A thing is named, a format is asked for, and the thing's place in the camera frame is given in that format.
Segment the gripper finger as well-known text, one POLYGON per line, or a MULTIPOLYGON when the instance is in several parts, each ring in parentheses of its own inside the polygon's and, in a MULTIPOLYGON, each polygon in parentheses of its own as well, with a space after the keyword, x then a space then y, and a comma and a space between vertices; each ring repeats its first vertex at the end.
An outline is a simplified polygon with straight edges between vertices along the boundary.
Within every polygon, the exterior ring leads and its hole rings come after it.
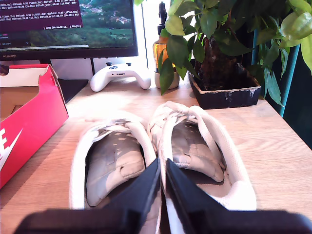
POLYGON ((187 234, 221 234, 222 224, 217 220, 222 205, 198 188, 169 159, 166 162, 169 193, 187 234))
POLYGON ((105 207, 105 234, 138 234, 160 187, 159 159, 156 158, 130 186, 105 207))

